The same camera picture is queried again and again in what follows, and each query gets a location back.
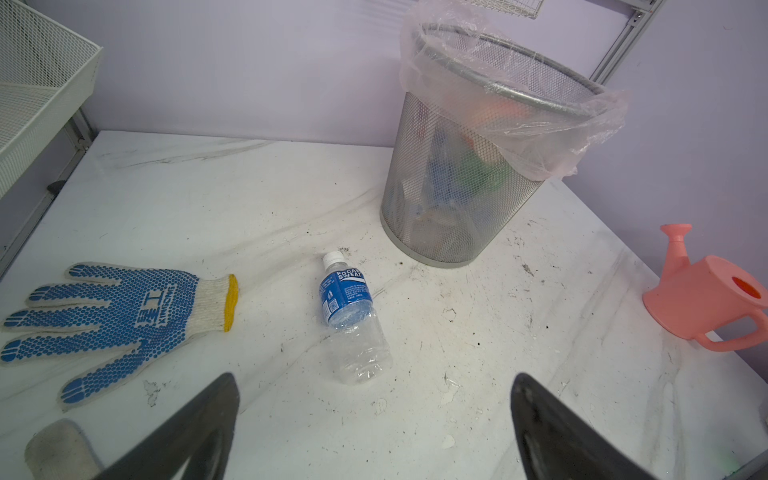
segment pocari sweat bottle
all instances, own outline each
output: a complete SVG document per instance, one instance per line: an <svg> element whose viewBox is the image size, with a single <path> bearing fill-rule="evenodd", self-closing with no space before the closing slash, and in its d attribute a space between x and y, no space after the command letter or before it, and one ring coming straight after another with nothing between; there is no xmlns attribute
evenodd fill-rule
<svg viewBox="0 0 768 480"><path fill-rule="evenodd" d="M344 383L365 382L392 365L366 279L338 251L325 255L323 265L320 300L323 318L335 329L328 340L336 371Z"/></svg>

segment white table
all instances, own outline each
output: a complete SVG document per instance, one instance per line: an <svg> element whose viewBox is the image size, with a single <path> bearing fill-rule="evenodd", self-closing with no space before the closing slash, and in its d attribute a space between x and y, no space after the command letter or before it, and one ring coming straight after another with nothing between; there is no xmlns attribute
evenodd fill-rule
<svg viewBox="0 0 768 480"><path fill-rule="evenodd" d="M3 314L97 260L235 273L234 327L66 414L57 391L111 355L4 368L2 477L31 478L26 443L64 416L109 465L226 371L241 391L232 479L523 478L508 405L521 371L659 478L722 478L768 449L766 383L658 326L641 302L658 278L562 182L474 263L440 270L379 224L390 155L101 132L0 283ZM340 247L372 287L396 362L364 386L333 377L319 320L320 259Z"/></svg>

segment blue dotted glove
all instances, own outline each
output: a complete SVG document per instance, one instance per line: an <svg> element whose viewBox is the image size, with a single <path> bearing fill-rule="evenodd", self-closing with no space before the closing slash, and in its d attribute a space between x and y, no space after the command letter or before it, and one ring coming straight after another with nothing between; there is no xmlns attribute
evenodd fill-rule
<svg viewBox="0 0 768 480"><path fill-rule="evenodd" d="M234 275L200 280L179 270L139 269L91 262L69 267L81 283L44 285L29 308L5 319L4 329L32 331L6 343L4 364L93 350L123 353L67 382L59 392L71 408L128 381L147 364L210 331L229 331L237 302Z"/></svg>

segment watering can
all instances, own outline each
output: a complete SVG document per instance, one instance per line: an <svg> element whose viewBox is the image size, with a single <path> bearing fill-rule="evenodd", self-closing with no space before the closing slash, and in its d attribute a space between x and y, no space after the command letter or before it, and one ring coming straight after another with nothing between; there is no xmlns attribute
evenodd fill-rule
<svg viewBox="0 0 768 480"><path fill-rule="evenodd" d="M768 340L768 290L728 260L708 255L691 265L683 238L691 225L663 225L669 238L659 286L643 295L650 315L675 336L705 349L731 352ZM748 316L757 330L737 339L713 342L707 332Z"/></svg>

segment watering can spout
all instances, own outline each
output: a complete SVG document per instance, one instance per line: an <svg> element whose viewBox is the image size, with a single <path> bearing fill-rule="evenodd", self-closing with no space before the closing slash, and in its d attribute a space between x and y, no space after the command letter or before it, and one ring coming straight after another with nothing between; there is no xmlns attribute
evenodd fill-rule
<svg viewBox="0 0 768 480"><path fill-rule="evenodd" d="M690 266L683 237L690 232L691 228L692 226L688 223L672 223L661 226L661 231L670 238L670 244L667 247L667 259L664 261L664 270L661 272L661 282Z"/></svg>

